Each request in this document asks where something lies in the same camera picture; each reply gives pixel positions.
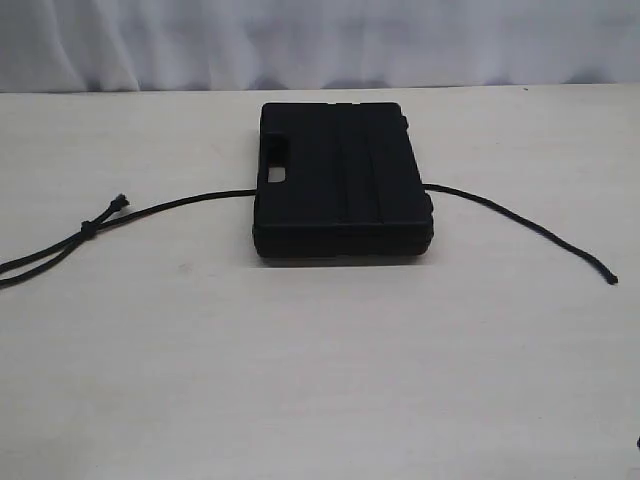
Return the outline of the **black plastic carrying case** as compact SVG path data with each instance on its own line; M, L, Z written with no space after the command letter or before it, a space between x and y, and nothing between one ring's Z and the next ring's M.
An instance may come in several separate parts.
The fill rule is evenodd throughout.
M252 235L267 260L417 257L434 235L399 104L262 106Z

